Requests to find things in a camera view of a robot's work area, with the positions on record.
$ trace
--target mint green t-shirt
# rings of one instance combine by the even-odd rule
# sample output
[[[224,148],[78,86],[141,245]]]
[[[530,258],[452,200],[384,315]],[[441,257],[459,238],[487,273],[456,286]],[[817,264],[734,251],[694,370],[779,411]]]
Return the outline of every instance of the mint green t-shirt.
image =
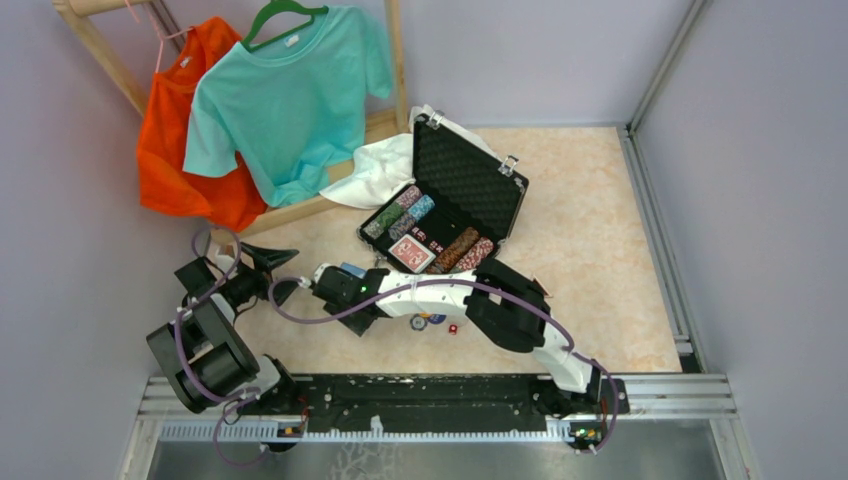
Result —
[[[183,170],[222,177],[238,151],[268,205],[306,200],[364,143],[366,93],[391,89],[385,29],[358,7],[252,53],[236,43],[197,85]]]

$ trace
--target wooden rack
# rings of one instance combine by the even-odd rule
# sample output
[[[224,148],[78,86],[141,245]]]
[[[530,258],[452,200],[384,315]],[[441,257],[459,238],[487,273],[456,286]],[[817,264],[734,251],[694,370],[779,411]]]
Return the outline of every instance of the wooden rack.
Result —
[[[170,15],[164,0],[130,0],[133,5],[150,4],[156,18],[166,34],[173,34],[180,29]],[[106,38],[100,33],[89,17],[99,13],[126,8],[124,0],[53,0],[53,6],[59,15],[68,24],[71,30],[79,37],[92,56],[100,63],[112,81],[118,86],[127,100],[144,115],[147,109],[147,92],[141,88],[138,80],[121,61],[115,50],[109,45]],[[389,31],[389,40],[392,47],[392,61],[395,74],[395,108],[384,110],[369,115],[365,127],[365,143],[372,143],[388,138],[398,133],[406,132],[406,116],[408,104],[406,99],[406,82],[403,69],[403,38],[401,37],[400,10],[398,0],[385,0],[386,25]],[[182,40],[174,42],[177,48],[181,48]],[[347,160],[327,169],[330,182],[335,182],[353,172],[353,160]],[[241,232],[242,236],[253,235],[297,219],[314,215],[324,210],[336,207],[333,203],[322,196],[316,196],[283,208],[272,208],[260,215],[256,221]]]

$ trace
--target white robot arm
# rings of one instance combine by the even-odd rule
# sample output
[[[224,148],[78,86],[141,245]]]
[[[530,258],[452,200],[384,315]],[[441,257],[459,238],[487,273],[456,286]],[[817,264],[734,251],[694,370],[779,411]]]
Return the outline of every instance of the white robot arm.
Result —
[[[599,375],[594,367],[578,360],[566,348],[572,347],[567,339],[539,316],[506,300],[496,302],[488,293],[469,285],[485,284],[549,312],[538,283],[497,260],[486,260],[473,271],[446,275],[371,269],[357,276],[324,264],[315,271],[312,280],[313,294],[327,302],[325,310],[331,313],[339,313],[374,296],[383,297],[369,308],[341,319],[360,335],[377,317],[416,313],[466,316],[495,344],[511,351],[531,353],[561,390],[586,394],[593,379]],[[443,283],[429,284],[436,283],[430,282],[433,280]],[[411,287],[386,295],[407,285]]]

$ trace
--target case lid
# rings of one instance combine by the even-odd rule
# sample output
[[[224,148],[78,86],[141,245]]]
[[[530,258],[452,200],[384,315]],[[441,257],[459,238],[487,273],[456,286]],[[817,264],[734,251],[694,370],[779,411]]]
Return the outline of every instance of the case lid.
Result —
[[[529,181],[515,171],[518,159],[501,161],[441,127],[442,116],[415,119],[412,175],[436,204],[450,202],[472,217],[495,242],[509,237]]]

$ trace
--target pink hanger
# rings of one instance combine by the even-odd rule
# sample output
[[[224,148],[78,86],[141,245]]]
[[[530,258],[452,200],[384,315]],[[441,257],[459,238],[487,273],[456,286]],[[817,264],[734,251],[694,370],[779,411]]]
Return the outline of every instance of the pink hanger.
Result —
[[[136,15],[135,10],[133,9],[132,5],[130,4],[130,0],[124,0],[124,3],[127,5],[127,8],[130,10],[130,13],[133,16],[133,19],[135,19],[135,23],[141,23],[141,20],[139,20],[138,15]],[[185,30],[180,30],[179,32],[177,32],[173,35],[163,35],[162,29],[159,28],[159,23],[153,18],[153,13],[152,13],[153,7],[151,7],[150,5],[146,5],[146,6],[147,6],[147,8],[145,9],[145,11],[147,12],[147,18],[150,19],[150,24],[153,25],[153,30],[156,31],[156,36],[159,38],[159,55],[156,57],[156,73],[159,73],[159,66],[162,64],[162,50],[165,48],[165,40],[170,40],[172,38],[179,37],[180,35],[185,35],[186,33],[188,33],[194,27],[188,27]]]

